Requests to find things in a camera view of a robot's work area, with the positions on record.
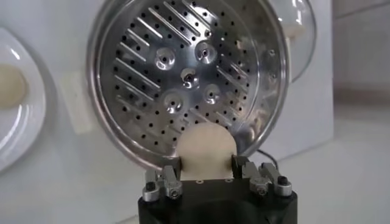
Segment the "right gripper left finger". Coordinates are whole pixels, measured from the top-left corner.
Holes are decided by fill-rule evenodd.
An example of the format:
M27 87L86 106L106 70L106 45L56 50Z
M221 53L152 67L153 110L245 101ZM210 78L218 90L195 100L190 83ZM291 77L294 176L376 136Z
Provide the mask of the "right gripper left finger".
M182 196L180 158L173 159L163 166L161 171L148 169L145 173L145 185L142 190L142 199L152 203L162 197L177 200Z

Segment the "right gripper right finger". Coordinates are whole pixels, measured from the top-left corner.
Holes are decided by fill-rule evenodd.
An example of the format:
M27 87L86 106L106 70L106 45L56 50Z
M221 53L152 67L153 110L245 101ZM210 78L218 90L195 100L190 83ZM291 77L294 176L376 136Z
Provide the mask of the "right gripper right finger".
M272 163L262 163L257 167L245 156L232 155L232 175L235 180L249 179L249 189L259 196L265 196L270 189L279 197L293 194L292 184Z

